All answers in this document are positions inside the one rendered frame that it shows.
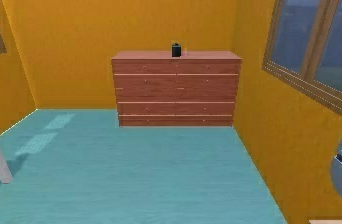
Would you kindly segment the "red-brown wooden chest of drawers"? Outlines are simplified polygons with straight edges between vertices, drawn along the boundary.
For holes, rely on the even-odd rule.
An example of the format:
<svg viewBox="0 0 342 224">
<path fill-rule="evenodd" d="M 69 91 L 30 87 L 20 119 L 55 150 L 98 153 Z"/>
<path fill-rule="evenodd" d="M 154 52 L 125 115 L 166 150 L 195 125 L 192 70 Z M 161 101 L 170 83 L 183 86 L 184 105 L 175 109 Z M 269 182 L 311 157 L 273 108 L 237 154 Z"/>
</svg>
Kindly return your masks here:
<svg viewBox="0 0 342 224">
<path fill-rule="evenodd" d="M 230 126 L 242 59 L 230 51 L 122 51 L 111 59 L 125 126 Z"/>
</svg>

